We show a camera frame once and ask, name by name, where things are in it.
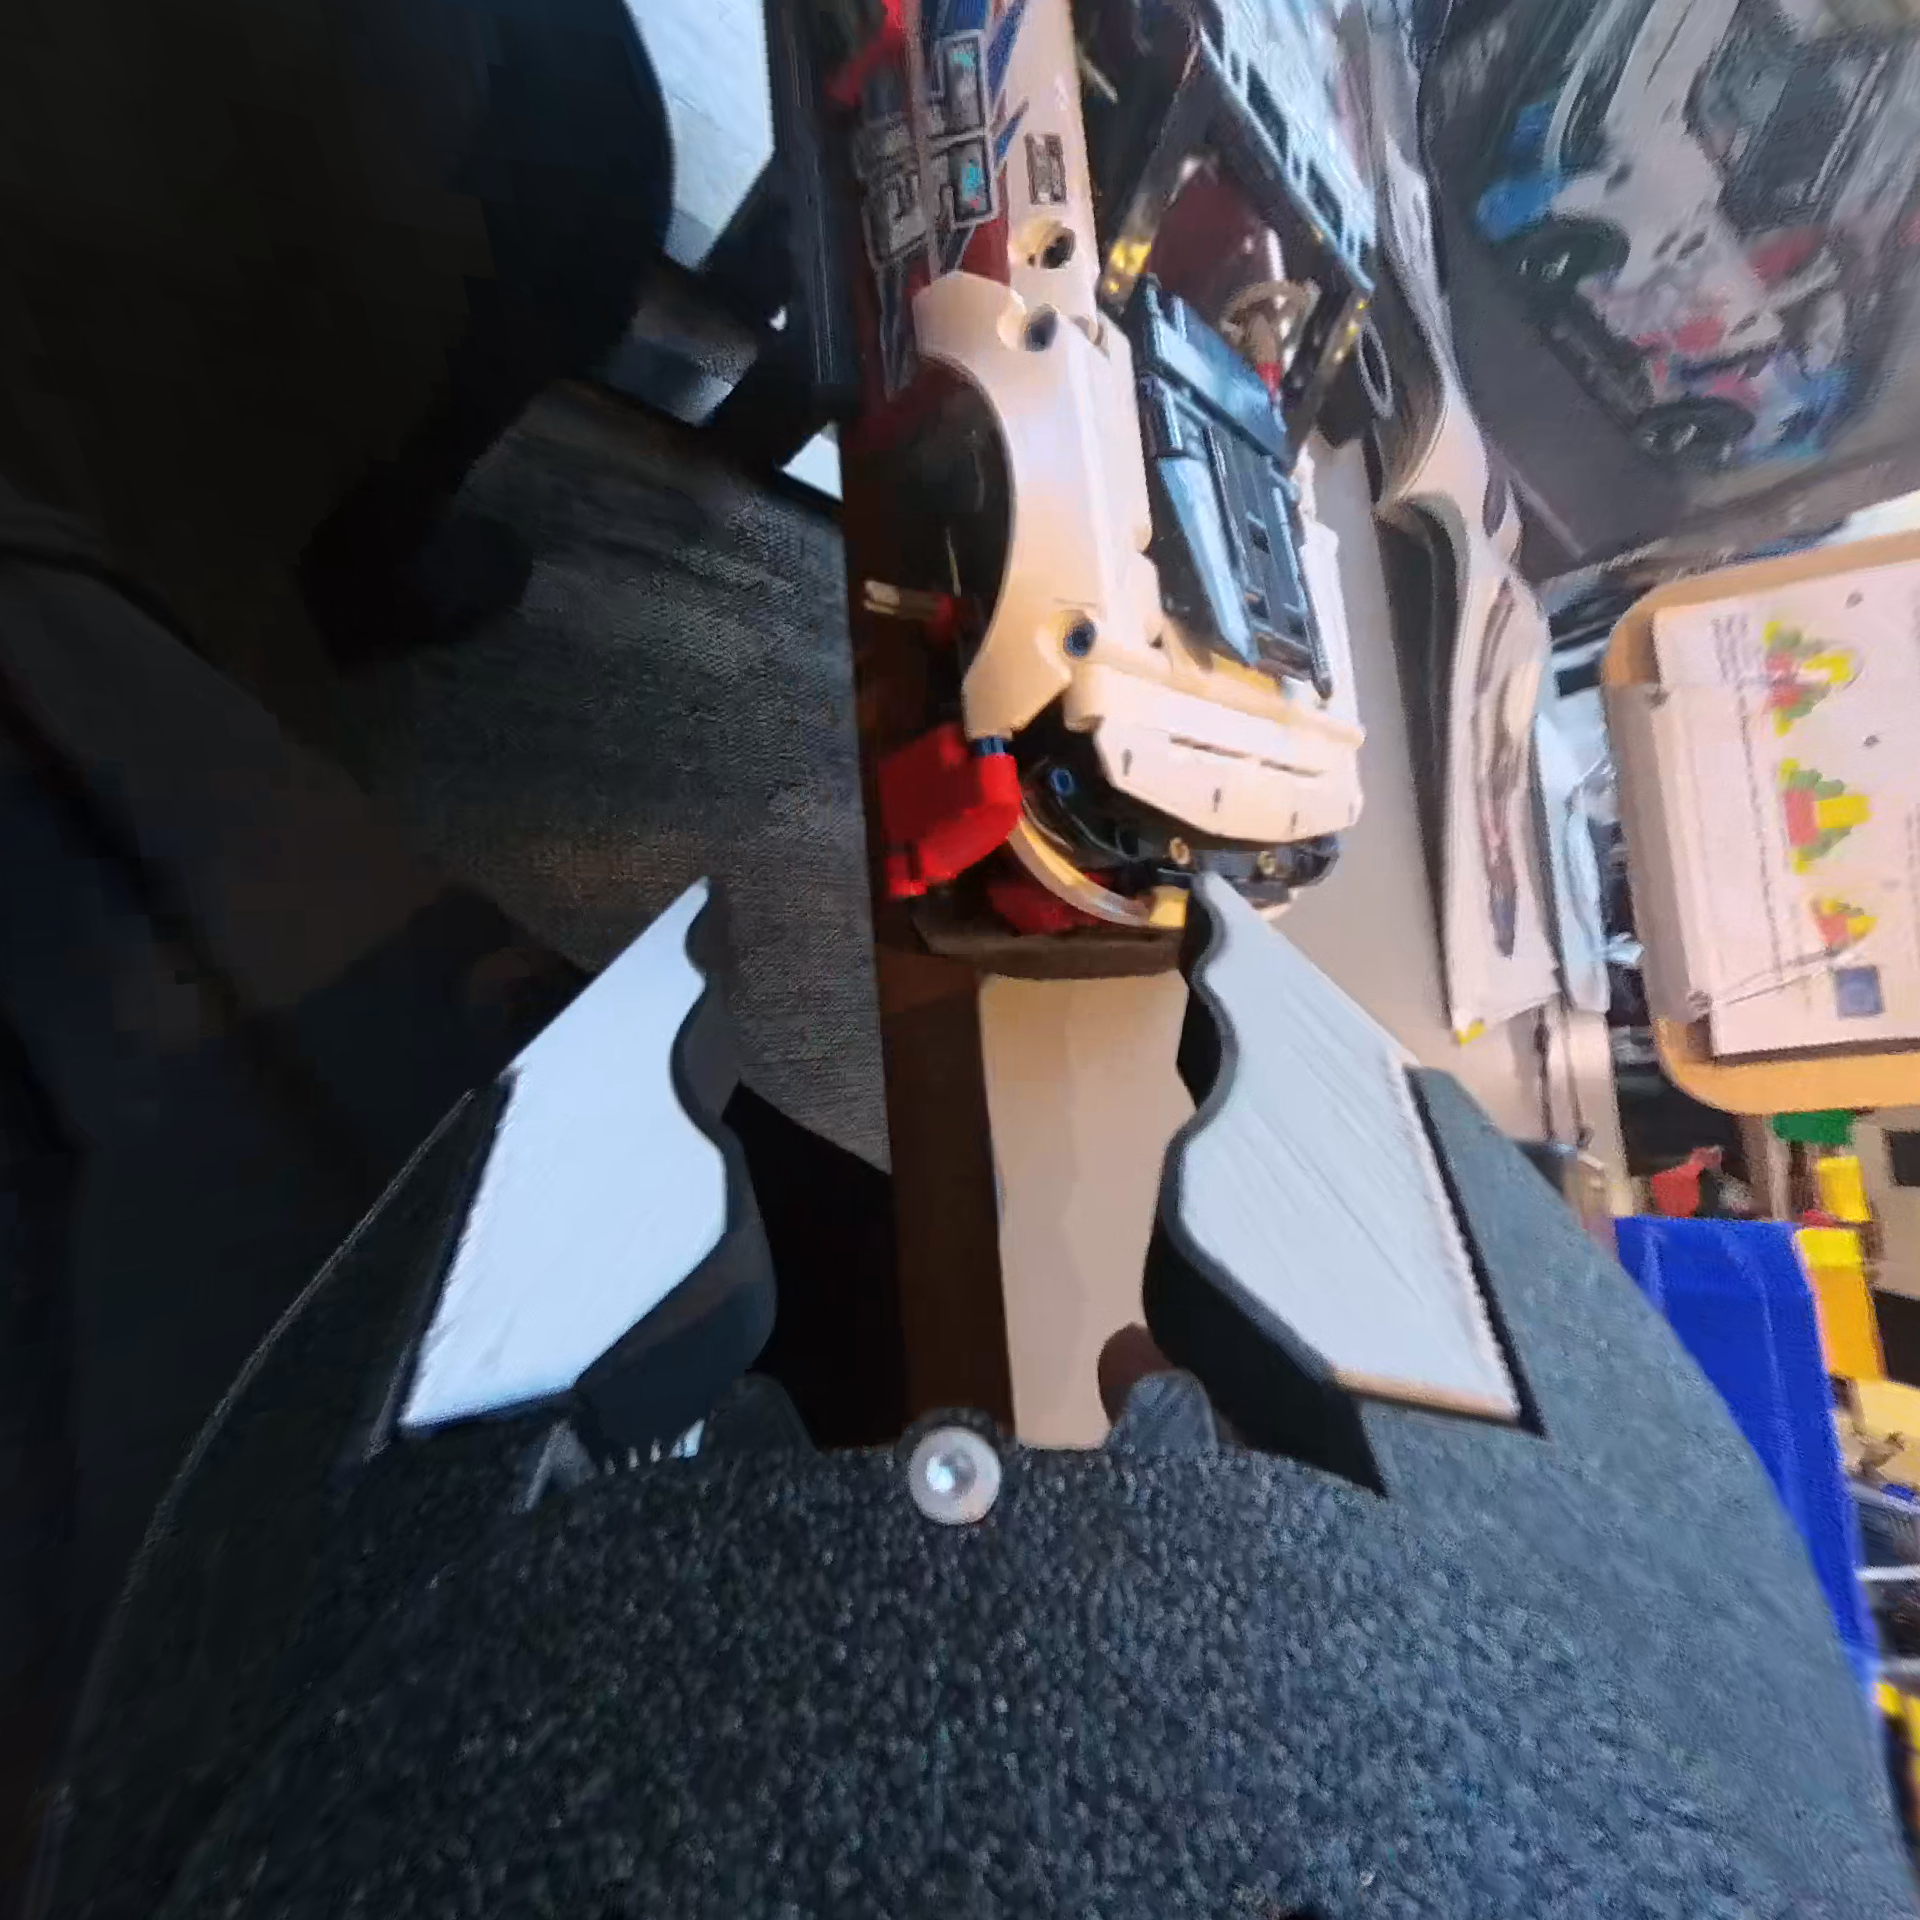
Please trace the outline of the person's right hand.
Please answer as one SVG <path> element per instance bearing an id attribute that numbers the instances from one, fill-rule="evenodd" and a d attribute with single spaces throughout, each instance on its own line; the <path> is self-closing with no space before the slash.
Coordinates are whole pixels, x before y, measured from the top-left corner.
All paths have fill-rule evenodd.
<path id="1" fill-rule="evenodd" d="M 1163 1352 L 1146 1322 L 1115 1328 L 1096 1352 L 1096 1399 L 1109 1430 L 1122 1426 L 1140 1382 L 1155 1382 L 1173 1370 L 1173 1361 Z"/>

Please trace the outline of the blue plastic bin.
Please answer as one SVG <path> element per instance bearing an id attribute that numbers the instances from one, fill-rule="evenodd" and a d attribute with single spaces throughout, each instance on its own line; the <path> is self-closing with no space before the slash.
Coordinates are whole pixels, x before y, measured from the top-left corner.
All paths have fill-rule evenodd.
<path id="1" fill-rule="evenodd" d="M 1880 1635 L 1857 1582 L 1857 1510 L 1840 1467 L 1819 1305 L 1779 1221 L 1621 1217 L 1617 1255 L 1716 1383 L 1796 1527 L 1865 1693 Z"/>

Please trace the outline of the grey desk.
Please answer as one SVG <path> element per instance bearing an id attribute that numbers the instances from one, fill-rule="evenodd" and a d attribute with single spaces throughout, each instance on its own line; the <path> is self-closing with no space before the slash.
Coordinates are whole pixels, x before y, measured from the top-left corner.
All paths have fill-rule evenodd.
<path id="1" fill-rule="evenodd" d="M 1315 503 L 1338 541 L 1368 741 L 1364 817 L 1289 938 L 1433 1071 L 1473 1090 L 1510 1137 L 1583 1144 L 1599 1217 L 1625 1213 L 1607 1021 L 1557 1006 L 1452 1041 L 1427 897 L 1413 734 L 1369 517 L 1364 447 L 1311 446 Z M 1137 1322 L 1163 1155 L 1190 1116 L 1176 1071 L 1176 975 L 1003 981 L 921 947 L 875 897 L 886 1114 L 900 1202 L 900 1301 L 911 1415 L 969 1404 L 1030 1445 L 1108 1430 L 1096 1352 Z"/>

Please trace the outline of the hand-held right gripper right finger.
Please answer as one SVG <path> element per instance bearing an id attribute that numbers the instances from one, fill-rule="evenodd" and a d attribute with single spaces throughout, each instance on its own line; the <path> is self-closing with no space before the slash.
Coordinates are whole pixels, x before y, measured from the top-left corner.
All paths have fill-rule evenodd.
<path id="1" fill-rule="evenodd" d="M 1190 897 L 1179 1076 L 1146 1327 L 1233 1430 L 1397 1404 L 1515 1430 L 1413 1057 L 1223 879 Z"/>

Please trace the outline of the brick-built toy race car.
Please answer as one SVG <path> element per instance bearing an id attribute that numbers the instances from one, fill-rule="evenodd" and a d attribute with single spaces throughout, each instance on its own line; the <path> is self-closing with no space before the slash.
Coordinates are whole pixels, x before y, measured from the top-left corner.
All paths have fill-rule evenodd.
<path id="1" fill-rule="evenodd" d="M 810 5 L 850 276 L 877 881 L 984 975 L 1165 975 L 1361 821 L 1311 441 L 1368 423 L 1342 5 Z"/>

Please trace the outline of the person's dark trousers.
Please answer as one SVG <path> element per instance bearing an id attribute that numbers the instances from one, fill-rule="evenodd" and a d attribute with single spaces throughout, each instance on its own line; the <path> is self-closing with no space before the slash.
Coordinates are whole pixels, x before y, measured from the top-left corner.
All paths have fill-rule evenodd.
<path id="1" fill-rule="evenodd" d="M 662 252 L 630 5 L 3 5 L 6 1492 L 136 1530 L 548 964 L 334 755 Z"/>

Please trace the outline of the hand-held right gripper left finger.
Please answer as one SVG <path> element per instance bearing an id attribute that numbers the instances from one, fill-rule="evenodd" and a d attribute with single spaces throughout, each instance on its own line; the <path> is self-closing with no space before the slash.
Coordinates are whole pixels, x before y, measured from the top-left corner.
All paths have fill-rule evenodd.
<path id="1" fill-rule="evenodd" d="M 727 917 L 698 879 L 499 1073 L 396 1430 L 708 1420 L 778 1308 L 735 1094 Z"/>

